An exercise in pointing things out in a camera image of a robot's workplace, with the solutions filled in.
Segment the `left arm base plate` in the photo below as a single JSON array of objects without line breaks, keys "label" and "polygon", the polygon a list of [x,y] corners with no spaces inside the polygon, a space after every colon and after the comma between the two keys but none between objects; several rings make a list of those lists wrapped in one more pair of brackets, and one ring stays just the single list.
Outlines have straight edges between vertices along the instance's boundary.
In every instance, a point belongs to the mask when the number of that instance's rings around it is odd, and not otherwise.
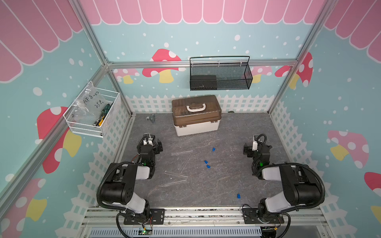
[{"label": "left arm base plate", "polygon": [[124,225],[163,225],[165,209],[150,209],[150,212],[143,212],[135,216],[128,214],[124,217]]}]

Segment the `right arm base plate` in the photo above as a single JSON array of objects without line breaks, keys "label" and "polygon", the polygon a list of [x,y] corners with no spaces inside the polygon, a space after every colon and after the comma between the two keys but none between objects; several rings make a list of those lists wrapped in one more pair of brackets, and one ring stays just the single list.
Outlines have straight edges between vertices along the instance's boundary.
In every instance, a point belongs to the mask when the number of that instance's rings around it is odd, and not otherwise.
[{"label": "right arm base plate", "polygon": [[284,219],[281,214],[265,212],[261,215],[257,208],[244,207],[242,208],[242,214],[245,224],[284,224]]}]

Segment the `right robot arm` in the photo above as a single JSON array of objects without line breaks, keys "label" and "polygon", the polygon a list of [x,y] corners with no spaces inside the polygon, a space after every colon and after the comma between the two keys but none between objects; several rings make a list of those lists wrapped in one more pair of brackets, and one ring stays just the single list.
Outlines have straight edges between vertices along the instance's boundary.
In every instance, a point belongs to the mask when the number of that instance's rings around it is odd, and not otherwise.
[{"label": "right robot arm", "polygon": [[267,224],[282,221],[284,213],[300,209],[315,208],[325,199],[325,186],[320,176],[309,166],[300,163],[270,163],[272,146],[244,145],[243,154],[253,159],[252,175],[259,180],[279,181],[282,191],[272,197],[263,198],[256,209],[245,216]]}]

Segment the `clear test tube lowest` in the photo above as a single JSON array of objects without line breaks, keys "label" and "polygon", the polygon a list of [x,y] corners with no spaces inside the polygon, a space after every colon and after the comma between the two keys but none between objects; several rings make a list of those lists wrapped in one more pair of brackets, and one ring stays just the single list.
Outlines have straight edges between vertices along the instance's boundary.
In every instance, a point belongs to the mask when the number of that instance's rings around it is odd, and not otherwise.
[{"label": "clear test tube lowest", "polygon": [[187,181],[186,179],[182,179],[182,180],[177,180],[177,181],[165,182],[165,183],[161,184],[161,187],[166,187],[166,186],[170,186],[170,185],[174,185],[174,184],[178,184],[178,183],[183,183],[186,181]]}]

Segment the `clear test tube diagonal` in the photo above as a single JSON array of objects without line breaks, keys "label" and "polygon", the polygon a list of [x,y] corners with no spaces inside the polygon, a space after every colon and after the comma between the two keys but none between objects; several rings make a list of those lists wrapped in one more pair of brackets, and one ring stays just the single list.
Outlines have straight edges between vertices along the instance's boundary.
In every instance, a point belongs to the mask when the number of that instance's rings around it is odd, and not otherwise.
[{"label": "clear test tube diagonal", "polygon": [[191,153],[192,153],[192,151],[189,151],[189,152],[185,153],[185,155],[186,155],[186,159],[185,159],[185,161],[183,162],[183,164],[182,164],[182,166],[181,166],[181,168],[180,168],[180,173],[181,173],[181,174],[183,173],[183,171],[184,171],[184,169],[185,169],[187,163],[188,163],[189,160],[190,160]]}]

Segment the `clear test tube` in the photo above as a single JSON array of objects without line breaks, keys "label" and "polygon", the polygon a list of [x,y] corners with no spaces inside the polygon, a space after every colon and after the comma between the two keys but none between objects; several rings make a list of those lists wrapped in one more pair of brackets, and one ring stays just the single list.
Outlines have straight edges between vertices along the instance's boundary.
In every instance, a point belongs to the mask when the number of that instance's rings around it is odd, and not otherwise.
[{"label": "clear test tube", "polygon": [[186,176],[186,175],[178,174],[178,173],[173,173],[173,172],[169,172],[169,171],[165,171],[164,174],[171,175],[171,176],[176,176],[176,177],[188,178],[188,176]]},{"label": "clear test tube", "polygon": [[183,154],[188,154],[188,153],[192,153],[193,151],[190,150],[190,151],[182,151],[182,152],[175,152],[175,153],[171,153],[171,156],[179,156],[179,155],[183,155]]}]

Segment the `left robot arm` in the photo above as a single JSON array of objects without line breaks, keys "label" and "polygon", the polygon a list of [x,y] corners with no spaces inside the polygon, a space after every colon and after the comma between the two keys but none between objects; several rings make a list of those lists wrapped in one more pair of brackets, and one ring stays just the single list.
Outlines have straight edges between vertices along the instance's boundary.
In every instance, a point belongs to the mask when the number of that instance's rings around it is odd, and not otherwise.
[{"label": "left robot arm", "polygon": [[162,143],[149,133],[137,145],[137,159],[112,163],[96,192],[97,204],[106,209],[119,210],[145,224],[151,219],[149,202],[135,192],[137,180],[151,179],[155,173],[155,156],[163,151]]}]

